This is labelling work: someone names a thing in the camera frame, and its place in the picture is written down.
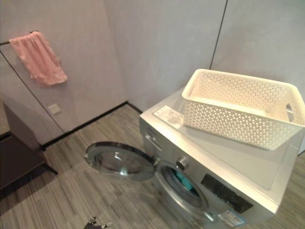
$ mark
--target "paper label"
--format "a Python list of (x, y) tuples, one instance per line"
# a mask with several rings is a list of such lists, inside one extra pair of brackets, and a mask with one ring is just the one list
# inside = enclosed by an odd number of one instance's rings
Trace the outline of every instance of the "paper label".
[(175, 129), (179, 129), (183, 125), (184, 115), (169, 106), (164, 106), (153, 114)]
[(232, 228), (245, 223), (241, 216), (231, 210), (227, 210), (224, 213), (219, 214), (218, 217)]

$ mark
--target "white plastic basket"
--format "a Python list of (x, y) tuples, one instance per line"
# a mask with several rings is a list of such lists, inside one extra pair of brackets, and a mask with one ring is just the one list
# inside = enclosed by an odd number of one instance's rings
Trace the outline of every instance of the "white plastic basket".
[(206, 69), (183, 93), (184, 124), (275, 150), (305, 126), (305, 104), (288, 83)]

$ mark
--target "washing machine door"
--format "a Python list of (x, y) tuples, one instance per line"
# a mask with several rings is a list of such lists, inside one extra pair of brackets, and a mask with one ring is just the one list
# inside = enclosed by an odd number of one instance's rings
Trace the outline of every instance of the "washing machine door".
[(141, 150), (117, 142), (97, 142), (85, 160), (99, 172), (120, 180), (147, 180), (155, 173), (154, 159)]

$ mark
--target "silver washing machine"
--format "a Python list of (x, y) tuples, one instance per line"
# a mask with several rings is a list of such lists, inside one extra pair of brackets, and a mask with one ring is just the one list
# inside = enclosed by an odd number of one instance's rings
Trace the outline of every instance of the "silver washing machine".
[(145, 152), (122, 143), (87, 149), (90, 166), (113, 177), (152, 178), (194, 228), (256, 223), (279, 208), (304, 132), (275, 151), (183, 125), (181, 90), (140, 115)]

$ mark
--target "vinyl floor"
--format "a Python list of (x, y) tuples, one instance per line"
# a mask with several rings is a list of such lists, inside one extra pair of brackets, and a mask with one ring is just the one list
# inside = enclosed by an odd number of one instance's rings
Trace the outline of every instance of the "vinyl floor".
[[(44, 154), (59, 174), (35, 171), (2, 191), (0, 228), (82, 229), (92, 216), (100, 224), (111, 221), (112, 229), (190, 228), (150, 181), (120, 183), (101, 176), (83, 159), (86, 148), (98, 141), (143, 149), (138, 119), (126, 105), (48, 147)], [(242, 228), (305, 228), (305, 154), (296, 161), (278, 214)]]

